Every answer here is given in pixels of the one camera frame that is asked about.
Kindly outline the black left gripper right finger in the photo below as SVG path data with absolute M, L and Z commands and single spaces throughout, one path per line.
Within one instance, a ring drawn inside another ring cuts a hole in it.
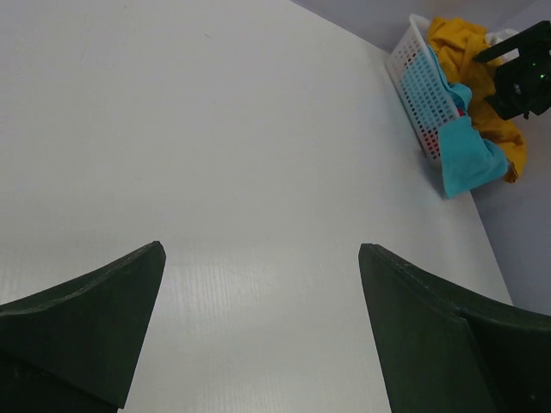
M 362 288 L 394 412 L 547 412 L 550 319 L 428 273 L 378 244 Z

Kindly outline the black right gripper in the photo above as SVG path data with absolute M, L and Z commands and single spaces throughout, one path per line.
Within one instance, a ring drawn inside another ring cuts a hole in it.
M 503 120 L 528 119 L 550 108 L 550 22 L 541 21 L 496 46 L 478 52 L 474 62 L 488 63 L 516 48 L 519 57 L 494 72 L 495 92 L 486 102 Z

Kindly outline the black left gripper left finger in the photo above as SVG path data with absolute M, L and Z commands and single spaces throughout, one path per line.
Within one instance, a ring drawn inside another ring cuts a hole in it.
M 165 261 L 154 241 L 2 305 L 2 409 L 124 408 Z

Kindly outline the yellow t shirt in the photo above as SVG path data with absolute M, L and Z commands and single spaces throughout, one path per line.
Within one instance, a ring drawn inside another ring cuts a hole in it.
M 461 18 L 436 17 L 428 29 L 427 43 L 436 53 L 447 79 L 471 89 L 473 97 L 467 112 L 474 128 L 482 138 L 504 151 L 510 163 L 504 180 L 515 182 L 522 175 L 526 163 L 524 136 L 513 121 L 502 120 L 486 101 L 495 93 L 493 76 L 501 61 L 494 59 L 486 64 L 473 62 L 475 55 L 489 47 L 486 29 Z

